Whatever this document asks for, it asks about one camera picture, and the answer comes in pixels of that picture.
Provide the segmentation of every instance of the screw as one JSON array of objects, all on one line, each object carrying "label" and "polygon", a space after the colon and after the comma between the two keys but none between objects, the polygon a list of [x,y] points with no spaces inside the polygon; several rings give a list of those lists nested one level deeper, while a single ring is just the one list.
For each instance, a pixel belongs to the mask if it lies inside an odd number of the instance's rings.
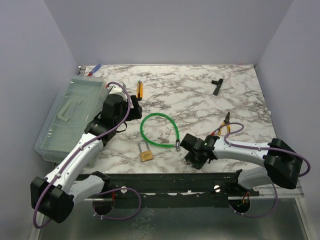
[{"label": "screw", "polygon": [[220,191],[221,191],[221,187],[220,187],[219,185],[215,185],[215,186],[213,187],[213,189],[214,189],[214,191],[215,191],[216,193],[220,193]]}]

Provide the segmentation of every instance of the padlock shackle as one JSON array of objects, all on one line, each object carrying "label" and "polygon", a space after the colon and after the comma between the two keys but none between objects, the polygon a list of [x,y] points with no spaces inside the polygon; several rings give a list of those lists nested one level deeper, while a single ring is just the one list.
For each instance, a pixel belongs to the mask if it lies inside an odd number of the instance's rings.
[{"label": "padlock shackle", "polygon": [[150,148],[149,148],[148,143],[147,143],[145,140],[140,140],[140,141],[138,142],[138,147],[139,147],[140,153],[142,153],[141,146],[140,146],[141,142],[144,142],[145,145],[146,145],[146,148],[148,149],[148,151],[150,151]]}]

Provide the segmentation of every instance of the blue object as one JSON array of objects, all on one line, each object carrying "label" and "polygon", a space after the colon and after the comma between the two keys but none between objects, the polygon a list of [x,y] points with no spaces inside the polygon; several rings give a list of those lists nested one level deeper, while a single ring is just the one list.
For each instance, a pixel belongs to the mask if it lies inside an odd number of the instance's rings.
[{"label": "blue object", "polygon": [[88,73],[88,76],[92,76],[96,71],[99,70],[99,68],[101,68],[101,64],[99,63],[97,66],[95,66],[91,72]]}]

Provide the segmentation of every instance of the white marble surface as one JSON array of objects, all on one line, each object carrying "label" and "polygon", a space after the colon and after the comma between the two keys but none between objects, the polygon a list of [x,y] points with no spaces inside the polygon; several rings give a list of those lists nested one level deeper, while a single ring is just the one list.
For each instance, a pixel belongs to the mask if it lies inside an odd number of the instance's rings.
[{"label": "white marble surface", "polygon": [[[94,66],[86,68],[88,73]],[[95,77],[106,82],[124,82],[130,95],[136,94],[137,83],[143,82],[142,119],[150,113],[164,113],[176,122],[180,140],[186,133],[204,139],[216,129],[230,111],[230,121],[243,123],[244,131],[230,139],[242,142],[270,142],[275,131],[271,122],[255,69],[252,65],[122,65],[103,66]],[[211,80],[224,79],[219,95],[214,96]],[[251,163],[231,159],[213,160],[196,170],[187,165],[175,148],[150,145],[154,159],[141,162],[138,141],[142,139],[142,119],[128,122],[128,128],[118,133],[98,154],[95,166],[83,173],[207,173],[234,172],[256,167]],[[158,143],[174,144],[174,127],[160,117],[145,122],[145,133]]]}]

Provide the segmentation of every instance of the wire connector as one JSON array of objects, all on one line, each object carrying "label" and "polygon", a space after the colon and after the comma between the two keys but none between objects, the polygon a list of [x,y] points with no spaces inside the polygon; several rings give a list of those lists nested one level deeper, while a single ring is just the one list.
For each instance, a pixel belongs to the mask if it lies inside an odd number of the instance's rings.
[{"label": "wire connector", "polygon": [[180,151],[180,140],[179,140],[179,139],[177,139],[177,140],[175,141],[175,149],[176,149],[177,151]]}]

